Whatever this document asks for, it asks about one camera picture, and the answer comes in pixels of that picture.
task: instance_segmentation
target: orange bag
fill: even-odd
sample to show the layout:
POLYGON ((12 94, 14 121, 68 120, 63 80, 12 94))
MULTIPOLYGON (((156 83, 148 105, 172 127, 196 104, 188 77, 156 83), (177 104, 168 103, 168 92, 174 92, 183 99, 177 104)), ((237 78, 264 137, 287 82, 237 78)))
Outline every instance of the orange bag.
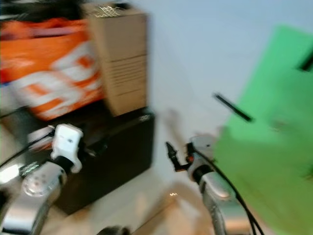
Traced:
POLYGON ((44 120, 103 98, 99 69, 84 21, 9 22, 1 61, 17 98, 44 120), (66 35, 35 38, 38 35, 66 35))

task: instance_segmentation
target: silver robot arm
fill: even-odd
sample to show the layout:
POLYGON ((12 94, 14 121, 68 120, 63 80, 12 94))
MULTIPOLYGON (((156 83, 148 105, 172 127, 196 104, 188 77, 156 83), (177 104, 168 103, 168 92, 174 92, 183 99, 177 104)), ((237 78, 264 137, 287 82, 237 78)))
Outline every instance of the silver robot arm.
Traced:
POLYGON ((175 171, 187 170, 189 178, 199 185, 203 203, 212 217, 215 234, 250 235, 251 224, 246 210, 236 198, 236 192, 204 159, 204 156, 213 159, 213 139, 207 135, 193 137, 187 144, 188 164, 185 165, 180 165, 171 144, 167 142, 166 145, 175 171))
POLYGON ((77 157, 82 136, 82 131, 72 125, 60 124, 56 127, 51 160, 24 179, 18 198, 10 205, 3 219, 3 233, 40 233, 51 205, 67 181, 67 175, 77 173, 82 168, 77 157))

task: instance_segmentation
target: green fabric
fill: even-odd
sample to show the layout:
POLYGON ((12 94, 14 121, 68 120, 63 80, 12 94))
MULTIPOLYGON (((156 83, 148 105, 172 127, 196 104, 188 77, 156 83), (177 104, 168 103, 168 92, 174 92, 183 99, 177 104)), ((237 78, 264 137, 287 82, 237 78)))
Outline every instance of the green fabric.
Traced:
POLYGON ((277 29, 215 149, 218 165, 278 235, 313 235, 313 36, 277 29))

